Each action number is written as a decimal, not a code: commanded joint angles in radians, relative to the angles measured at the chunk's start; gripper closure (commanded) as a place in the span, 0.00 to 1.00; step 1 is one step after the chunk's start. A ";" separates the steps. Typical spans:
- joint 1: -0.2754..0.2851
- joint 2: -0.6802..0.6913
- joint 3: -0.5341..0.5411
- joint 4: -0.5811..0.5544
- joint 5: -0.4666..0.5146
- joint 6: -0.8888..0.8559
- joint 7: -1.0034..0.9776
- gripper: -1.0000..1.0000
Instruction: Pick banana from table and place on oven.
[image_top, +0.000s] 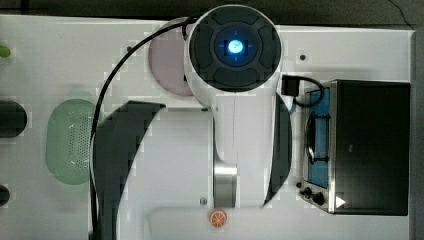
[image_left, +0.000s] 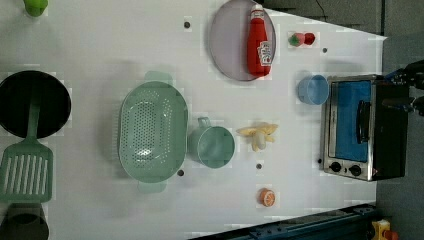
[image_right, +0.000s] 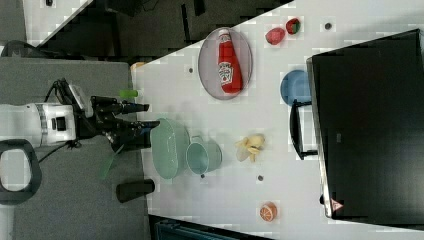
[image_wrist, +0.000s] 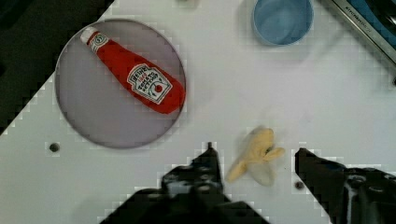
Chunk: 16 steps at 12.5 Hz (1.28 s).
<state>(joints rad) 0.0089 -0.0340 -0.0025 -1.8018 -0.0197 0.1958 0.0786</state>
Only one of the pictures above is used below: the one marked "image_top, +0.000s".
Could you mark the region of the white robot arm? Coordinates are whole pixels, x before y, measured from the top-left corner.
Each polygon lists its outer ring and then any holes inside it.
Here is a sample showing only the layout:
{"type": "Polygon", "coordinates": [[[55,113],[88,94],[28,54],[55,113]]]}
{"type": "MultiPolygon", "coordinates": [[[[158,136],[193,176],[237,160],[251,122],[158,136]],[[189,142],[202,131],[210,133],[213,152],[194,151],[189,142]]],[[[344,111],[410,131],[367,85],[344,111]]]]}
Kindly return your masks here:
{"type": "Polygon", "coordinates": [[[212,206],[264,206],[279,130],[290,125],[277,93],[284,49],[276,26],[252,7],[218,6],[195,20],[184,56],[189,88],[213,117],[212,206]]]}

